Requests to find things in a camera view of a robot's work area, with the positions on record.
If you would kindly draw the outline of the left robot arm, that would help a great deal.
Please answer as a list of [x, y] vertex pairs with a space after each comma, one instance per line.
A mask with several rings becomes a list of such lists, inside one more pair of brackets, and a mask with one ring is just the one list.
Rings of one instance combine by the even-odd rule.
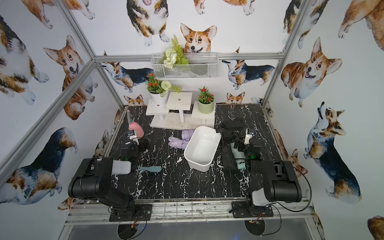
[[147, 139], [129, 140], [118, 160], [104, 156], [84, 159], [71, 180], [69, 196], [109, 207], [110, 222], [149, 221], [152, 205], [137, 205], [131, 194], [118, 190], [112, 183], [113, 175], [128, 175], [138, 170], [134, 162], [149, 146]]

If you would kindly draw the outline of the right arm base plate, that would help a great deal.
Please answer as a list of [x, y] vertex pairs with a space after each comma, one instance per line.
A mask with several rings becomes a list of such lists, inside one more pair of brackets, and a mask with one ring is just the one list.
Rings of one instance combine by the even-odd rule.
[[231, 203], [231, 209], [229, 210], [229, 213], [233, 215], [235, 219], [240, 218], [254, 218], [257, 219], [258, 217], [273, 217], [274, 213], [271, 207], [260, 207], [260, 206], [254, 206], [251, 204], [243, 202], [232, 202]]

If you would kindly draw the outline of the pink bulb squeeze bottle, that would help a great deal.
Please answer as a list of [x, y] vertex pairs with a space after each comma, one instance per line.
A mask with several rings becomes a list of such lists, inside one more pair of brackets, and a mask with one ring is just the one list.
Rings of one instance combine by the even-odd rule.
[[136, 136], [138, 138], [142, 138], [145, 135], [144, 130], [138, 123], [133, 120], [130, 110], [127, 110], [126, 116], [129, 124], [129, 130], [135, 131]]

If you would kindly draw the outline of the green fern white flowers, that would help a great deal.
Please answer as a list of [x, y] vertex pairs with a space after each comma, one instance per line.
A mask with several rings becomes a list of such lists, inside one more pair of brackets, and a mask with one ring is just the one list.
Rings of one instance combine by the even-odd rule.
[[171, 39], [172, 47], [168, 48], [160, 61], [166, 68], [172, 70], [176, 65], [189, 65], [188, 59], [184, 55], [184, 50], [179, 44], [178, 38], [174, 35]]

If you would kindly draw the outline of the black umbrella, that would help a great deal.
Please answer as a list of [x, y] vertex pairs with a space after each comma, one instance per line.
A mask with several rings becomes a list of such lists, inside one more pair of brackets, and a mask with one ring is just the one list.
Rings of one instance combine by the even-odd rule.
[[224, 142], [242, 139], [245, 135], [246, 123], [243, 119], [223, 120], [216, 128], [223, 137]]
[[230, 146], [222, 147], [222, 158], [223, 158], [223, 166], [225, 171], [232, 172], [237, 170], [237, 163], [232, 154], [232, 150]]

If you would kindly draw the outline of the purple umbrella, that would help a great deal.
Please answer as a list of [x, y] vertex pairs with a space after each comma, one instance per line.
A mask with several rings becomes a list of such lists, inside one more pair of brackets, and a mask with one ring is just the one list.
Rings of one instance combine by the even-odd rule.
[[168, 145], [171, 148], [185, 150], [195, 130], [182, 130], [181, 138], [169, 137]]

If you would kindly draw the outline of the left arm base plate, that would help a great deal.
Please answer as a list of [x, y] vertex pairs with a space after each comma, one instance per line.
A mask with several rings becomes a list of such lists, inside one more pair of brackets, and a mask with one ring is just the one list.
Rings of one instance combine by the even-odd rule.
[[152, 204], [139, 204], [133, 210], [110, 208], [110, 222], [149, 221], [153, 210]]

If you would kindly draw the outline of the white plastic storage box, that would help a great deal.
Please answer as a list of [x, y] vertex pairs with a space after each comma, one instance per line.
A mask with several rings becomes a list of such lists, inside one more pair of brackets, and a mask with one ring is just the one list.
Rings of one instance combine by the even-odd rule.
[[184, 151], [184, 158], [190, 168], [200, 172], [207, 172], [213, 162], [221, 134], [215, 129], [200, 126], [195, 129]]

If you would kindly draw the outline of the white marble display stand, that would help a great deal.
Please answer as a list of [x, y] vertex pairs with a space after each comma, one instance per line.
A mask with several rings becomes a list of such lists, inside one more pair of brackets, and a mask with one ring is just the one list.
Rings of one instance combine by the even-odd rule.
[[163, 98], [153, 95], [146, 111], [146, 116], [153, 117], [150, 127], [170, 130], [213, 128], [216, 105], [211, 113], [204, 114], [199, 110], [199, 102], [192, 101], [192, 96], [188, 92], [168, 92]]

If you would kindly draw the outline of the teal plastic scraper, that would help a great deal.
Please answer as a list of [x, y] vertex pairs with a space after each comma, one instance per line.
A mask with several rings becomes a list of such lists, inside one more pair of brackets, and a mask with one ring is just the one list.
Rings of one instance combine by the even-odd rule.
[[151, 172], [151, 173], [159, 173], [162, 171], [162, 167], [161, 166], [151, 166], [151, 167], [142, 167], [142, 166], [139, 166], [137, 167], [137, 172], [139, 171], [147, 171], [147, 172]]

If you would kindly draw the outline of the mint green umbrella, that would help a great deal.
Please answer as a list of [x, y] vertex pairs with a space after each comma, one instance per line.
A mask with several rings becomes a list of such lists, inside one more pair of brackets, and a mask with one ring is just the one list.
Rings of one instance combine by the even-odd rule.
[[235, 149], [235, 143], [231, 143], [231, 151], [237, 164], [238, 170], [246, 169], [246, 156], [244, 152], [239, 152]]

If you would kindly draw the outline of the white pot red flowers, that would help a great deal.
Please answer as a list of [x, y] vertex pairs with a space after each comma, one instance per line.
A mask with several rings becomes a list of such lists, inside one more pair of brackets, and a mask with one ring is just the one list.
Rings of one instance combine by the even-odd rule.
[[151, 94], [152, 101], [159, 106], [167, 104], [170, 92], [182, 91], [182, 87], [172, 84], [169, 80], [155, 78], [154, 73], [150, 73], [147, 79], [147, 91]]

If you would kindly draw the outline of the green pot red flowers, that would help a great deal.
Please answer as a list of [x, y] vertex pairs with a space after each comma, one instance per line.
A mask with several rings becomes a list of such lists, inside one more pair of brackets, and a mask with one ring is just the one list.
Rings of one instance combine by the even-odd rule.
[[198, 108], [200, 113], [202, 114], [210, 114], [214, 110], [215, 97], [210, 91], [203, 87], [199, 89], [199, 97], [198, 97]]

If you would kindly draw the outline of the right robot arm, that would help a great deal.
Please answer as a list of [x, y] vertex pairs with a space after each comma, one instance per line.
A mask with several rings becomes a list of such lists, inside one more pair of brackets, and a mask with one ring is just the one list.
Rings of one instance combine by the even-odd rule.
[[289, 161], [262, 157], [262, 144], [256, 138], [246, 137], [244, 145], [246, 167], [251, 173], [262, 175], [263, 187], [253, 191], [244, 202], [232, 202], [229, 213], [235, 219], [272, 217], [272, 205], [299, 203], [302, 190], [296, 176], [297, 168]]

